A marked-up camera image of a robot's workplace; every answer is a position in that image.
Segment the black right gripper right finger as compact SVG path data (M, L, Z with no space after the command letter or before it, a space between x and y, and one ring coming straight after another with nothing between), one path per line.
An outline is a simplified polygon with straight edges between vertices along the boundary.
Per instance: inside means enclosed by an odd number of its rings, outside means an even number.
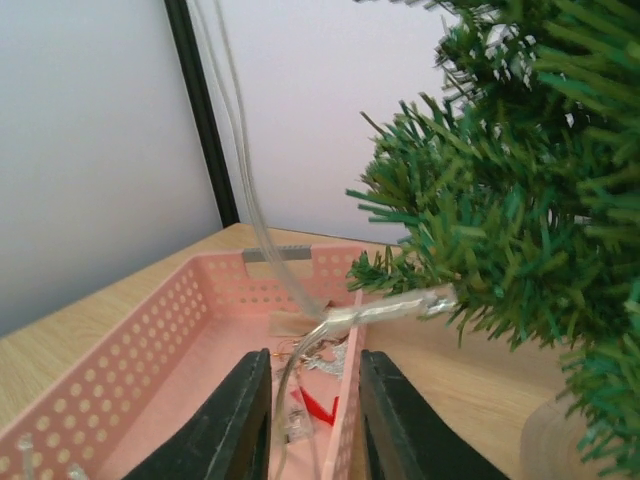
M368 479L506 477L442 420L387 354L361 352L359 398Z

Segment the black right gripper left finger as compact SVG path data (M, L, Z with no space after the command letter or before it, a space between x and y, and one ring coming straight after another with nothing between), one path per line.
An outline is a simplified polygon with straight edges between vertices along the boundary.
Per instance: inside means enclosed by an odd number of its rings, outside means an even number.
M271 360L264 348L246 353L186 424L125 477L266 479L271 419Z

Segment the pink perforated plastic basket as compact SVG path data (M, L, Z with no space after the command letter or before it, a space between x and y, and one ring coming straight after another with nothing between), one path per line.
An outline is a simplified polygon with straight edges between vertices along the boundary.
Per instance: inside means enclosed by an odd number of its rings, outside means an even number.
M346 274L360 245L284 247L283 259L308 261L299 278L309 294L337 306L360 305ZM270 315L296 312L278 280L252 276L258 249L191 257L128 317L1 433L1 479L26 479L26 436L35 479L68 479L74 464L89 479L122 479L173 435L242 356L286 342L269 332ZM365 327L338 349L342 374L302 371L305 393L335 413L333 425L313 419L319 479L349 479L358 421L359 355Z

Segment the clear led string lights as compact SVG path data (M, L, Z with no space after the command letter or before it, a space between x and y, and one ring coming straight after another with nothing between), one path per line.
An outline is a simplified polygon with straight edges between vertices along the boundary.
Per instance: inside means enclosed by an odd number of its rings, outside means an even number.
M278 460L277 468L273 474L273 479L282 479L288 460L293 457L289 455L288 445L285 442L285 434L288 433L288 418L285 412L288 400L285 396L288 392L289 383L292 378L295 367L300 363L303 355L309 353L312 347L319 346L321 340L329 339L337 333L347 333L347 337L351 333L359 334L360 327L364 327L371 323L381 321L397 320L411 316L424 316L427 318L434 317L439 314L450 313L456 306L457 298L452 287L445 289L418 289L396 296L376 300L364 306L344 307L333 310L324 310L315 303L315 300L305 290L303 284L290 271L285 264L283 257L284 247L277 247L266 226L262 210L259 205L254 180L251 172L250 155L248 152L248 137L245 132L246 119L244 113L244 105L242 95L239 93L239 83L234 60L232 58L228 34L223 18L220 1L213 1L216 17L218 20L218 28L220 31L222 44L225 49L227 63L230 68L231 81L236 95L237 119L234 116L234 107L232 106L230 95L226 87L219 80L220 66L216 57L209 28L206 24L204 11L200 1L187 1L188 7L191 8L193 18L195 19L195 28L203 43L203 51L208 57L211 65L211 71L216 82L219 82L219 91L224 111L230 124L231 138L234 145L234 152L239 164L239 171L242 181L242 189L248 208L249 217L253 224L256 234L261 259L268 262L277 280L285 288L287 293L293 298L294 303L299 307L301 313L316 320L316 325L305 334L300 343L295 347L284 366L282 376L275 399L275 432L279 435L279 445L281 453ZM334 463L322 463L319 460L316 440L310 433L307 434L310 451L313 461L314 479L338 479L339 473L349 473L349 465L346 470L338 463L336 456Z

